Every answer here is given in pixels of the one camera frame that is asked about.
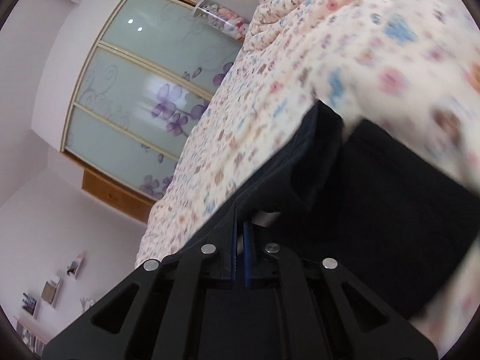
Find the wall shelf with books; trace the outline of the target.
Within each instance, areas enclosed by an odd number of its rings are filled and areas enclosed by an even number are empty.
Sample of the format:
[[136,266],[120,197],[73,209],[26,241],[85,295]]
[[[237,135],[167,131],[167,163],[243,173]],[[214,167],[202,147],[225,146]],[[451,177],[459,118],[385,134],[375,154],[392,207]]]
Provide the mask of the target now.
[[22,309],[34,319],[38,314],[38,300],[29,293],[22,293]]

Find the white ornate small shelf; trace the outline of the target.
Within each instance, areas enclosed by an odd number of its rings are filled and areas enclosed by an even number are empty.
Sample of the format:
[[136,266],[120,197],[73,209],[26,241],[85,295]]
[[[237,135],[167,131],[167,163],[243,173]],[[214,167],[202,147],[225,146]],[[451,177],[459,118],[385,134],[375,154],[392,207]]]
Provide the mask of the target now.
[[90,297],[81,297],[80,306],[83,313],[85,313],[90,307],[92,307],[96,301]]

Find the wall shelf with brown box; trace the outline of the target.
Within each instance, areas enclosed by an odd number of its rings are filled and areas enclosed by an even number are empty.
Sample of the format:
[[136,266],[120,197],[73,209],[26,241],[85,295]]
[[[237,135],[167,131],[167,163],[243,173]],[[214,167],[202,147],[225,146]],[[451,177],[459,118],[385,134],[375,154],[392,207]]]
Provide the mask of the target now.
[[62,279],[58,275],[50,277],[49,280],[47,280],[44,284],[44,287],[41,291],[41,300],[54,307],[61,283]]

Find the clear tube of plush toys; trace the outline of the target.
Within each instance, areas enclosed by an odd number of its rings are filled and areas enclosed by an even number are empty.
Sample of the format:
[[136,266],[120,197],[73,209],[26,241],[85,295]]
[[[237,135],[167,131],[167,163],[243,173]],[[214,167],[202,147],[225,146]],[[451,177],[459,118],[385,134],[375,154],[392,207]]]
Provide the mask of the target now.
[[249,29],[245,18],[212,0],[198,2],[192,15],[236,41],[243,41]]

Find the black pants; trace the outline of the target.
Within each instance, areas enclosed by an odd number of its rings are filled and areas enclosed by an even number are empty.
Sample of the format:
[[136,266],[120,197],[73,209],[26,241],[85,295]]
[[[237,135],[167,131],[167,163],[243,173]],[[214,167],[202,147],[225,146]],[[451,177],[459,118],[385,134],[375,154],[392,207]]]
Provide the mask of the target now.
[[479,198],[368,120],[315,105],[292,139],[222,208],[237,210],[235,279],[202,287],[205,312],[283,320],[278,285],[246,283],[242,225],[300,258],[337,260],[401,317],[441,289],[479,232]]

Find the sliding glass door wardrobe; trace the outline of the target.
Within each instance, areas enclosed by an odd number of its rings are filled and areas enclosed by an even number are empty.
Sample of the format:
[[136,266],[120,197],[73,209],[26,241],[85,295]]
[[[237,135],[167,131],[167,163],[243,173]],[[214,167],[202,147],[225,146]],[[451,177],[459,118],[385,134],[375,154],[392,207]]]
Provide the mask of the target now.
[[120,0],[82,67],[62,151],[81,187],[146,221],[242,41],[193,18],[190,0]]

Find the wooden bookcase with books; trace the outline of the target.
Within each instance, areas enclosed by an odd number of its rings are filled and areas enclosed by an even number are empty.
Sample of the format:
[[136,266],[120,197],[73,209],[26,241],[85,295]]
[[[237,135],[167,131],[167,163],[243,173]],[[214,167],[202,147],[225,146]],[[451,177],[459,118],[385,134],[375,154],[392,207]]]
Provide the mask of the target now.
[[43,351],[49,342],[49,337],[33,321],[33,318],[14,317],[15,329],[22,342],[38,357],[43,355]]

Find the wall shelf with small items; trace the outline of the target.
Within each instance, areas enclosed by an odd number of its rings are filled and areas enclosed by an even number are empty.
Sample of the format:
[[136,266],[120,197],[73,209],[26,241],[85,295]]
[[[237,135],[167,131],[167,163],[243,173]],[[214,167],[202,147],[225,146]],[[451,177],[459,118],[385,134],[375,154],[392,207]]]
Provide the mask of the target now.
[[84,253],[79,253],[78,256],[76,256],[70,262],[70,264],[67,266],[67,269],[66,269],[66,274],[68,277],[73,277],[73,278],[77,277],[81,264],[83,263],[84,257],[85,257]]

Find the floral bear print bedspread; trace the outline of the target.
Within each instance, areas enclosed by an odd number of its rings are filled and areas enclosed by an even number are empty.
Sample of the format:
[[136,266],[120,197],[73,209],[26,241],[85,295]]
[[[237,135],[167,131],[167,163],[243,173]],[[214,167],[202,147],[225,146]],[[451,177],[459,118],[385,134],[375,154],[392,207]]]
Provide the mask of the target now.
[[323,103],[479,191],[479,28],[472,0],[273,0],[190,134],[137,261],[175,253]]

